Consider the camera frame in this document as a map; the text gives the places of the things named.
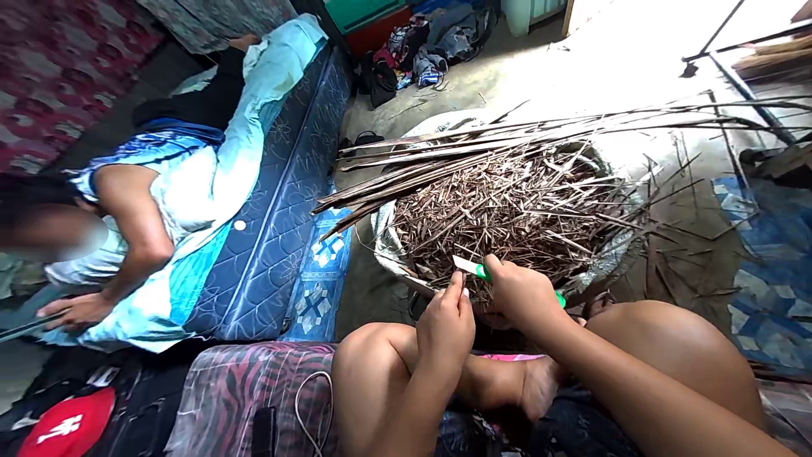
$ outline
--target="zebra print cushion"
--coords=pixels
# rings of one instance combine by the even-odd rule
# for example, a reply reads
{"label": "zebra print cushion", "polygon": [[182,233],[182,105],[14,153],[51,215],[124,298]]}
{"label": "zebra print cushion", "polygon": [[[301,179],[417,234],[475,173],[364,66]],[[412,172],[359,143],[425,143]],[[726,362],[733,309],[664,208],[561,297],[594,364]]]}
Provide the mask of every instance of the zebra print cushion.
{"label": "zebra print cushion", "polygon": [[[330,372],[334,352],[335,345],[307,342],[216,346],[201,352],[186,376],[167,455],[312,456],[313,445],[296,420],[296,391],[309,375]],[[325,440],[331,412],[327,379],[308,381],[299,413],[319,442]],[[337,431],[331,427],[323,454],[336,455],[337,449]]]}

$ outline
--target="red cap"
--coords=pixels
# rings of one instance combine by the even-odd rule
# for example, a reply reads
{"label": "red cap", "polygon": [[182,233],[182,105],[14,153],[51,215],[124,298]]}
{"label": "red cap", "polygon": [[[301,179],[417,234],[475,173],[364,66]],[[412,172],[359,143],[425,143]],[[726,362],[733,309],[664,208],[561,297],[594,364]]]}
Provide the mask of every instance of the red cap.
{"label": "red cap", "polygon": [[102,436],[114,405],[112,387],[55,404],[34,425],[18,457],[81,457]]}

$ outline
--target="black pants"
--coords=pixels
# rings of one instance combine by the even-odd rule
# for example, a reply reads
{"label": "black pants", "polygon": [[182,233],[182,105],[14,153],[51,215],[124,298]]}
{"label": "black pants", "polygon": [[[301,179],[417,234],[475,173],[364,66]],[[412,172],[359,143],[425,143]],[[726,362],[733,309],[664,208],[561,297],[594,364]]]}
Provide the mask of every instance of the black pants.
{"label": "black pants", "polygon": [[244,57],[242,50],[228,46],[220,58],[217,74],[203,90],[141,103],[132,112],[132,124],[139,128],[150,120],[171,117],[225,130],[243,93]]}

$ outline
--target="white cable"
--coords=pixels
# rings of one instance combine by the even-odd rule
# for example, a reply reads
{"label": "white cable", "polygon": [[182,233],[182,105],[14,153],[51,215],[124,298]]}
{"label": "white cable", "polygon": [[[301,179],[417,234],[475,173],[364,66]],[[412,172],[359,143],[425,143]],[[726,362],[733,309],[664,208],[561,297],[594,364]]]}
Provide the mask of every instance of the white cable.
{"label": "white cable", "polygon": [[[301,394],[302,388],[305,387],[307,381],[310,381],[311,379],[314,379],[319,376],[324,376],[325,378],[327,378],[327,384],[330,385],[330,415],[327,416],[327,430],[324,433],[324,441],[322,442],[322,444],[318,443],[318,432],[316,432],[316,438],[313,439],[313,436],[310,434],[310,432],[307,431],[305,423],[304,421],[302,421],[302,417],[299,414],[299,394]],[[322,449],[324,448],[324,445],[327,443],[327,435],[330,434],[330,425],[333,422],[333,380],[332,378],[330,378],[330,373],[315,372],[310,376],[307,376],[304,379],[304,381],[302,381],[301,385],[299,386],[299,389],[296,391],[296,401],[293,403],[293,408],[296,410],[296,420],[299,421],[299,426],[302,428],[302,431],[304,432],[304,435],[307,437],[307,439],[310,440],[310,444],[312,444],[313,448],[316,450],[316,456],[324,457],[322,455]]]}

